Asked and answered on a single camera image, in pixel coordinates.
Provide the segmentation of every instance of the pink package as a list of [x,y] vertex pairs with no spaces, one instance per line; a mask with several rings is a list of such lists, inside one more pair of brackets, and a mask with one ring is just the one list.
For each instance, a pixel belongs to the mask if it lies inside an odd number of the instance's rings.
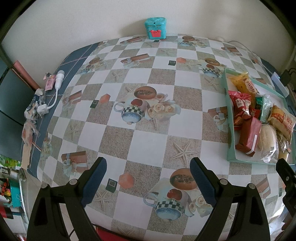
[[45,85],[45,88],[44,90],[47,91],[47,90],[52,90],[53,86],[54,86],[54,83],[55,83],[55,77],[56,75],[51,75],[49,77],[49,79],[46,81],[46,85]]

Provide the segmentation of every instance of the pink tube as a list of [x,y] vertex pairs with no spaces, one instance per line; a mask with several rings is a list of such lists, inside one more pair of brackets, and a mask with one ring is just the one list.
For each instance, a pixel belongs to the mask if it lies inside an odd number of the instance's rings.
[[24,69],[24,67],[17,60],[13,64],[13,67],[17,70],[17,72],[21,75],[25,82],[30,85],[34,90],[40,88],[40,86],[32,79],[32,77],[28,74],[28,72]]

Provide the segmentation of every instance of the screw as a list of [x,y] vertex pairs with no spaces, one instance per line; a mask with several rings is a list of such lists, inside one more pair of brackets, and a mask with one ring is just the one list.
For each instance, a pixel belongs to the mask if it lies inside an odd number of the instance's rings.
[[251,189],[255,189],[255,188],[256,188],[256,186],[255,186],[253,183],[250,183],[250,184],[249,184],[249,187],[250,187]]
[[44,189],[44,188],[46,188],[46,187],[47,187],[47,183],[44,182],[44,181],[42,181],[41,188]]
[[227,185],[228,181],[227,181],[226,179],[222,178],[222,179],[220,180],[220,183],[221,183],[222,185]]
[[70,185],[75,185],[77,183],[77,179],[71,179],[69,183]]

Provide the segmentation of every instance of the white wall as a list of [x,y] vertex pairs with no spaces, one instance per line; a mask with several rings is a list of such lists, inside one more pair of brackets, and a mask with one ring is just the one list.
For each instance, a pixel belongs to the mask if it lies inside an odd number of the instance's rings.
[[237,40],[278,70],[292,39],[259,0],[37,0],[12,26],[3,47],[44,86],[72,51],[101,41],[145,33],[148,17],[167,18],[169,33]]

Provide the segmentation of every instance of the container lid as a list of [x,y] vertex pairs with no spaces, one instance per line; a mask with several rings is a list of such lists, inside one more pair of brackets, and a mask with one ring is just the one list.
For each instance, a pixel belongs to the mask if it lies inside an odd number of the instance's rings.
[[147,18],[147,20],[145,21],[145,25],[161,25],[161,24],[165,24],[166,23],[166,19],[164,17],[157,17],[157,18]]

